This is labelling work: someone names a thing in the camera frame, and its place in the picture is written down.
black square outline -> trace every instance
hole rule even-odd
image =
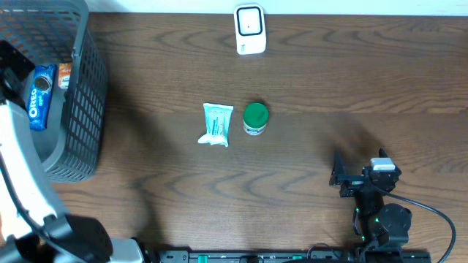
[[[257,9],[257,10],[258,10],[258,17],[259,17],[259,19],[260,19],[260,32],[258,32],[258,33],[253,33],[253,34],[242,34],[242,33],[241,33],[241,22],[240,22],[240,19],[239,19],[239,11],[241,11],[241,10],[243,10],[243,9]],[[257,35],[259,35],[259,34],[261,34],[261,33],[263,32],[262,12],[260,11],[260,8],[258,8],[258,7],[241,7],[241,8],[239,8],[239,9],[237,9],[236,15],[237,15],[237,28],[238,28],[239,34],[240,34],[242,37],[257,36]]]

gray plastic basket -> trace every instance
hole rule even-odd
[[[53,89],[46,130],[31,131],[53,182],[86,180],[97,166],[107,72],[87,22],[84,0],[0,0],[0,39],[36,65],[73,62],[68,90]]]

white backdrop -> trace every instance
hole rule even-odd
[[[92,12],[231,14],[256,3],[267,14],[468,15],[468,0],[86,0]]]

cable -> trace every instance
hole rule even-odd
[[[456,240],[456,230],[455,230],[455,225],[453,224],[453,222],[451,221],[450,218],[448,218],[448,216],[446,216],[444,213],[438,211],[437,209],[435,208],[432,208],[428,205],[425,205],[425,204],[421,204],[419,202],[416,202],[414,200],[411,200],[411,199],[408,199],[408,198],[405,198],[405,197],[400,197],[396,194],[390,194],[386,191],[383,191],[381,188],[377,187],[376,185],[374,185],[372,183],[373,187],[378,191],[380,192],[381,194],[383,195],[386,195],[386,196],[389,196],[389,197],[393,197],[395,199],[398,199],[398,200],[401,200],[401,201],[405,201],[405,202],[408,202],[410,204],[413,204],[413,205],[417,205],[418,207],[422,207],[424,209],[427,209],[433,213],[436,213],[438,216],[442,217],[443,219],[445,219],[448,224],[450,225],[450,228],[452,229],[452,239],[450,241],[450,245],[448,246],[447,250],[445,251],[444,255],[442,256],[442,258],[438,261],[438,263],[442,263],[444,262],[447,258],[448,258],[448,255],[450,255],[450,252],[452,251],[452,248],[453,246],[455,245],[455,240]]]
[[[31,227],[32,232],[36,234],[39,238],[44,240],[49,246],[51,246],[55,250],[63,254],[71,256],[74,260],[78,262],[86,263],[86,261],[74,255],[67,249],[62,248],[59,244],[57,244],[50,237],[48,237],[47,233],[45,233],[44,230],[31,218],[31,216],[29,216],[29,212],[21,204],[21,201],[19,200],[18,195],[16,194],[15,188],[13,187],[13,183],[10,179],[10,175],[8,174],[7,168],[5,167],[5,163],[3,162],[3,156],[1,155],[1,153],[0,153],[0,172],[3,175],[5,186],[7,187],[8,193],[10,194],[10,198],[13,201],[13,204],[15,205],[17,212],[20,214],[23,220],[29,225],[29,227]]]
[[[311,248],[309,248],[309,251],[307,251],[307,259],[310,259],[310,257],[312,256],[311,252],[319,245],[324,245],[327,248],[329,248],[331,250],[331,253],[333,253],[333,255],[336,256],[336,259],[339,259],[338,254],[328,244],[325,244],[325,243],[317,243],[317,244],[313,245]]]

orange package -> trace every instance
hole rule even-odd
[[[58,70],[58,86],[63,89],[68,89],[70,75],[72,74],[73,63],[60,63]]]

